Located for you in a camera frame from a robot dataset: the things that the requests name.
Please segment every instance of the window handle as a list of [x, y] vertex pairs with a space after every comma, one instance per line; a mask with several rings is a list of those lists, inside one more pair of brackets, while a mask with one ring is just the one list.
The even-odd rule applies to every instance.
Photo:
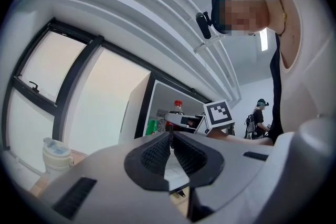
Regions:
[[32, 87], [32, 90], [33, 90], [34, 92], [37, 92], [37, 93], [39, 93], [39, 92], [40, 92], [39, 90], [37, 90], [37, 87], [38, 87], [38, 85], [37, 85], [35, 82], [32, 82], [32, 81], [30, 81], [29, 83], [31, 83], [31, 84], [34, 84], [34, 85], [35, 85], [35, 87]]

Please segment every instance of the container lid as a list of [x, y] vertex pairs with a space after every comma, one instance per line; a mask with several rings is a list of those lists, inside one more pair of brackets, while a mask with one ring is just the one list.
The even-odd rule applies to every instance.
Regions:
[[55, 141], [49, 137], [44, 138], [43, 148], [54, 157], [66, 157], [71, 154], [70, 149], [60, 141]]
[[175, 103], [174, 103], [174, 105], [182, 105], [182, 101], [176, 100]]

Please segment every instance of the neck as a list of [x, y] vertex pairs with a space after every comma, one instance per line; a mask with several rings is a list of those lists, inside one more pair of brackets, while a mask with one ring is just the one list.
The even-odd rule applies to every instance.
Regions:
[[268, 13], [269, 13], [269, 24], [267, 28], [273, 30], [277, 34], [281, 34], [284, 30], [285, 19], [283, 17], [283, 9], [280, 0], [265, 0]]

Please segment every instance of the red bottle cap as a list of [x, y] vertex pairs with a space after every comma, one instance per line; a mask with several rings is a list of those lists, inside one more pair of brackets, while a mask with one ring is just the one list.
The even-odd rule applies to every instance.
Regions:
[[182, 101], [176, 100], [175, 103], [174, 103], [174, 105], [182, 105]]

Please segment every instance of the ceiling light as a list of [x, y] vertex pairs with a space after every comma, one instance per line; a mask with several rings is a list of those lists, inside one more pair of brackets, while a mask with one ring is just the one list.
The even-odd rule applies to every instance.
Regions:
[[267, 28], [260, 31], [260, 43], [261, 43], [261, 51], [268, 49], [268, 41], [267, 41]]

